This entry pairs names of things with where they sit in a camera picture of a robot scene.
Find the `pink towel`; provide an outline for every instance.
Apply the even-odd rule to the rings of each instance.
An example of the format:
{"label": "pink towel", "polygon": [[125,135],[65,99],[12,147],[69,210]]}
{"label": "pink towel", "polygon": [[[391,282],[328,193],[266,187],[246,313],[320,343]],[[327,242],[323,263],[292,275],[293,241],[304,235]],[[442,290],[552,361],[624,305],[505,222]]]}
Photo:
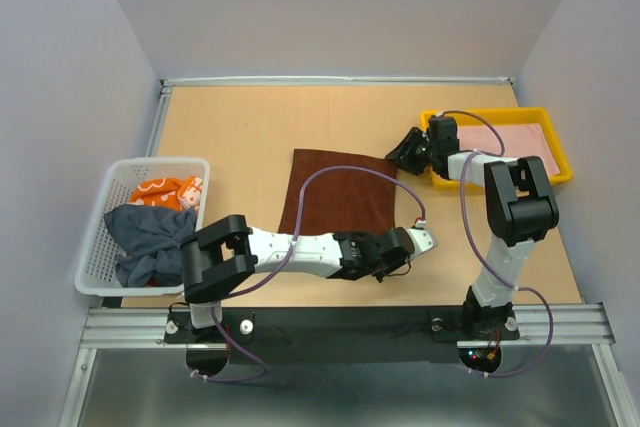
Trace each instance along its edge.
{"label": "pink towel", "polygon": [[[542,159],[547,175],[560,173],[540,124],[495,125],[494,127],[504,140],[506,157],[537,155]],[[493,132],[484,125],[459,126],[458,138],[461,150],[478,149],[496,153],[500,151],[500,145]]]}

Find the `white basket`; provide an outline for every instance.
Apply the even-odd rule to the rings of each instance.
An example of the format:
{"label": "white basket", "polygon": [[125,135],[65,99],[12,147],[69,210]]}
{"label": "white basket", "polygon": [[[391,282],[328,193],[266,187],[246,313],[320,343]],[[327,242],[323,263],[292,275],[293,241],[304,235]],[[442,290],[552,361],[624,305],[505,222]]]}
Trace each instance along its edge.
{"label": "white basket", "polygon": [[177,294],[183,286],[122,287],[116,278],[116,254],[124,253],[115,243],[104,223],[104,214],[126,204],[136,187],[147,180],[160,177],[186,179],[195,175],[202,179],[202,198],[196,230],[202,228],[209,188],[209,163],[193,157],[140,157],[120,160],[113,164],[102,184],[96,206],[91,214],[89,229],[82,242],[76,289],[83,294],[101,297],[134,297]]}

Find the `brown cloth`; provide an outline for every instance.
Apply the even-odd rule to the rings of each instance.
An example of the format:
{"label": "brown cloth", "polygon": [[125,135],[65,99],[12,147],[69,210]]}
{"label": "brown cloth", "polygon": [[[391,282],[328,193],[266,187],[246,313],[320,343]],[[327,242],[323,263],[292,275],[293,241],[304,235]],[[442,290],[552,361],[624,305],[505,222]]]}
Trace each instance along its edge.
{"label": "brown cloth", "polygon": [[[287,197],[278,232],[293,234],[302,184],[315,172],[334,165],[354,165],[395,179],[390,161],[366,155],[295,149]],[[300,235],[364,231],[381,234],[395,226],[395,184],[366,172],[335,170],[307,187]]]}

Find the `blue-gray towel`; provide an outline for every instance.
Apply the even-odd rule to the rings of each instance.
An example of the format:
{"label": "blue-gray towel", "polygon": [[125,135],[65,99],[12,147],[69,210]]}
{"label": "blue-gray towel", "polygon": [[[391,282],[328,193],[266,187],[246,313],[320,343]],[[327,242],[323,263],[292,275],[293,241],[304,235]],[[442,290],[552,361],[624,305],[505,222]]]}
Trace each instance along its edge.
{"label": "blue-gray towel", "polygon": [[180,242],[195,231],[193,209],[121,205],[104,215],[104,222],[126,256],[118,255],[116,277],[124,287],[144,287],[152,278],[158,286],[182,283]]}

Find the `wall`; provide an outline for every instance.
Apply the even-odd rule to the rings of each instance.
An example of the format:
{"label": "wall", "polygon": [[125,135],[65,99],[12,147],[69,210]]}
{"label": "wall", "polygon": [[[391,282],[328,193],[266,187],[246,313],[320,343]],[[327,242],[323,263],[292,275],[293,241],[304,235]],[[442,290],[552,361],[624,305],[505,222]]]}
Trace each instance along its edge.
{"label": "wall", "polygon": [[0,418],[56,425],[89,302],[80,239],[106,167],[143,151],[157,80],[117,0],[0,7]]}
{"label": "wall", "polygon": [[161,78],[515,75],[560,0],[119,0]]}
{"label": "wall", "polygon": [[640,0],[562,0],[516,84],[549,109],[575,172],[560,229],[587,301],[604,301],[640,405]]}

